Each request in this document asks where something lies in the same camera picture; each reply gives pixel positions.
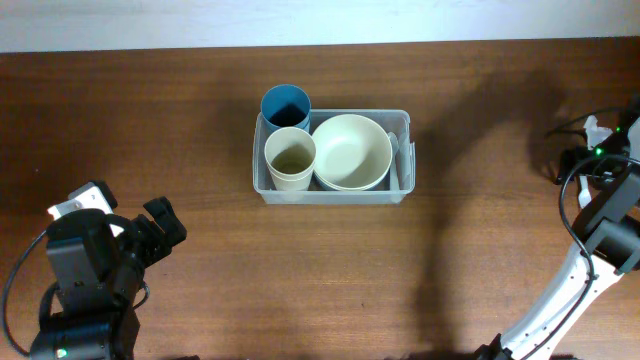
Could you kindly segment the white plastic fork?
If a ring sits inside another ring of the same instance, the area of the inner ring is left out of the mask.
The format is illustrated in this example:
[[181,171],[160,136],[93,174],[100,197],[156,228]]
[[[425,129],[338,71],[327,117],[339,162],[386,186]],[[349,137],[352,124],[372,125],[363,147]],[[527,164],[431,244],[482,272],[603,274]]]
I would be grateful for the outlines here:
[[584,209],[592,201],[588,178],[585,175],[581,175],[579,177],[579,184],[578,203],[580,208]]

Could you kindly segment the beige plastic cup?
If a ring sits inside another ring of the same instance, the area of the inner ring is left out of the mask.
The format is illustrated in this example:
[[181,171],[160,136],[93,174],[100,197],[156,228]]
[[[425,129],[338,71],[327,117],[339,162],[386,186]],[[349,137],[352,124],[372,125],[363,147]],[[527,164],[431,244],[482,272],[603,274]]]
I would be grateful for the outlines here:
[[308,173],[296,179],[285,179],[276,174],[272,174],[271,178],[277,191],[307,191],[312,176],[312,173]]
[[267,138],[264,157],[271,174],[284,180],[298,180],[313,172],[316,144],[307,131],[285,127]]

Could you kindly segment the blue plastic cup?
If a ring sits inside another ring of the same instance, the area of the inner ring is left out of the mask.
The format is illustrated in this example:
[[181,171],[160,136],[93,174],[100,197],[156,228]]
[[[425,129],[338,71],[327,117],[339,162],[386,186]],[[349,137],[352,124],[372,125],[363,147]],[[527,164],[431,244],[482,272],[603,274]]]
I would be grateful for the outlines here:
[[285,127],[310,131],[311,99],[296,85],[280,84],[269,89],[260,110],[268,134]]

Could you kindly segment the white plastic spoon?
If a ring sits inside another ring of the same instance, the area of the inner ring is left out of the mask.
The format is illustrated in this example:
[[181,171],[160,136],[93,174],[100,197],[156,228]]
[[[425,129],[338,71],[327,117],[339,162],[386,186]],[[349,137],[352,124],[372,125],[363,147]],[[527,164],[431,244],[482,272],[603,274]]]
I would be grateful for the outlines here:
[[396,155],[399,150],[397,136],[393,132],[388,133],[388,138],[392,148],[391,165],[389,168],[389,189],[391,191],[399,190],[399,178],[397,174]]

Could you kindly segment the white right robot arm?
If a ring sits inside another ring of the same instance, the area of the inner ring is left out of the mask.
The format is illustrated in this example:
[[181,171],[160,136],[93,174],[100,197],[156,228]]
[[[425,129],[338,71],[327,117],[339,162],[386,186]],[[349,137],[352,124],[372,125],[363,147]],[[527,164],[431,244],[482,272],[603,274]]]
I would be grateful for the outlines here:
[[482,360],[550,359],[571,327],[608,288],[639,268],[639,98],[617,108],[615,128],[601,127],[597,112],[579,116],[584,145],[562,152],[555,184],[580,191],[575,220],[558,205],[572,237],[566,258],[529,312],[473,354]]

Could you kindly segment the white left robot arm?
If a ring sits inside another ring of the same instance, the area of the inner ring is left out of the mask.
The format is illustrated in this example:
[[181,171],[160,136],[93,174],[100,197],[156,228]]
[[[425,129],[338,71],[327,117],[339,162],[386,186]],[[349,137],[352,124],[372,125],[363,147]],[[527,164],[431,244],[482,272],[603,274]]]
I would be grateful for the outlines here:
[[165,197],[134,219],[82,209],[46,230],[56,282],[43,296],[33,359],[131,359],[140,329],[135,297],[146,268],[187,230]]

